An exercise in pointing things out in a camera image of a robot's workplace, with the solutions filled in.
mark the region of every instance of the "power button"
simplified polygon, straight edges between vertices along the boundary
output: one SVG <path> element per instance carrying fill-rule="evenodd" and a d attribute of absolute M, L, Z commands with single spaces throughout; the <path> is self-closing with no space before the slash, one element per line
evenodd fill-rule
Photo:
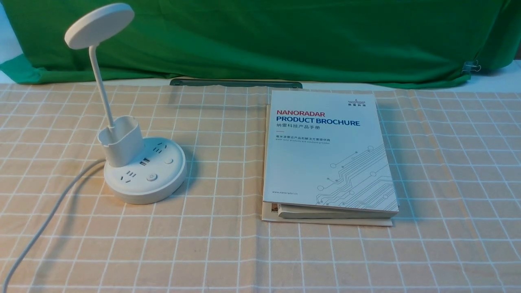
<path fill-rule="evenodd" d="M 152 173 L 146 177 L 146 180 L 148 180 L 148 181 L 154 181 L 156 179 L 157 179 L 157 174 L 155 174 L 155 173 Z"/>

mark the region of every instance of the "white desk lamp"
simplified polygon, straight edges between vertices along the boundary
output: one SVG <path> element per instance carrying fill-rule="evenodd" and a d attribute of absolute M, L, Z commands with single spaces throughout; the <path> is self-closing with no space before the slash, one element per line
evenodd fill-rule
<path fill-rule="evenodd" d="M 132 8 L 115 3 L 78 19 L 65 33 L 72 49 L 89 48 L 92 69 L 103 98 L 108 127 L 98 134 L 107 158 L 105 181 L 115 196 L 131 204 L 149 204 L 169 197 L 187 176 L 186 157 L 175 142 L 144 138 L 134 117 L 113 120 L 96 60 L 96 47 L 124 29 L 134 18 Z"/>

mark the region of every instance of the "round power strip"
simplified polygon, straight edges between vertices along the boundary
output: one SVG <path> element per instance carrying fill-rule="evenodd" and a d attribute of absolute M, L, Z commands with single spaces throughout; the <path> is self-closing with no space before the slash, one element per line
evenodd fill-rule
<path fill-rule="evenodd" d="M 175 142 L 144 138 L 145 148 L 128 165 L 105 163 L 105 181 L 114 195 L 130 204 L 149 204 L 169 197 L 187 176 L 187 159 Z"/>

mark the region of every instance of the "clip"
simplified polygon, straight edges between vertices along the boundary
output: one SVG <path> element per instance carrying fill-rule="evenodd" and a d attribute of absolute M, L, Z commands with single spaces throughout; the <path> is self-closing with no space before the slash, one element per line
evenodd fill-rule
<path fill-rule="evenodd" d="M 481 65 L 478 65 L 478 60 L 474 60 L 472 62 L 468 61 L 468 62 L 465 62 L 465 64 L 463 64 L 463 68 L 461 70 L 461 72 L 471 72 L 471 71 L 475 71 L 475 72 L 478 72 L 481 70 Z"/>

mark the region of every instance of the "power cord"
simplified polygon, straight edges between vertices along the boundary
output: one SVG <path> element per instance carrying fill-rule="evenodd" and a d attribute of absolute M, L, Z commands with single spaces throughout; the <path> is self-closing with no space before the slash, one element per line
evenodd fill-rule
<path fill-rule="evenodd" d="M 74 184 L 76 184 L 80 179 L 81 177 L 83 177 L 83 175 L 85 175 L 88 171 L 90 171 L 90 169 L 92 169 L 94 166 L 96 166 L 97 164 L 99 163 L 102 163 L 104 162 L 105 159 L 99 159 L 99 160 L 96 160 L 94 161 L 92 164 L 90 164 L 89 166 L 87 166 L 85 169 L 83 169 L 80 174 L 78 174 L 76 176 L 76 178 L 74 178 L 74 180 L 69 184 L 69 186 L 67 186 L 67 188 L 63 191 L 63 193 L 60 195 L 59 199 L 56 201 L 56 204 L 54 205 L 52 211 L 49 213 L 49 216 L 47 217 L 47 219 L 45 220 L 45 222 L 43 223 L 42 227 L 40 228 L 40 230 L 38 230 L 38 232 L 36 232 L 36 234 L 34 235 L 34 237 L 31 239 L 31 241 L 29 242 L 29 244 L 27 245 L 27 247 L 23 250 L 22 254 L 18 257 L 18 259 L 16 260 L 16 262 L 13 264 L 13 267 L 11 268 L 11 270 L 9 271 L 9 273 L 7 274 L 7 276 L 5 277 L 5 280 L 4 280 L 4 285 L 2 286 L 2 293 L 7 293 L 7 286 L 9 286 L 9 281 L 11 281 L 11 278 L 13 277 L 16 269 L 18 268 L 18 266 L 20 265 L 20 263 L 23 261 L 23 258 L 26 257 L 27 253 L 29 253 L 29 250 L 31 250 L 32 246 L 34 245 L 34 243 L 38 240 L 38 238 L 40 237 L 40 235 L 43 233 L 43 231 L 45 230 L 45 228 L 47 227 L 47 225 L 49 224 L 49 222 L 51 221 L 51 219 L 53 218 L 54 214 L 56 213 L 56 211 L 58 210 L 61 202 L 63 201 L 63 199 L 65 198 L 65 196 L 69 193 L 69 191 L 72 189 L 72 187 L 74 186 Z"/>

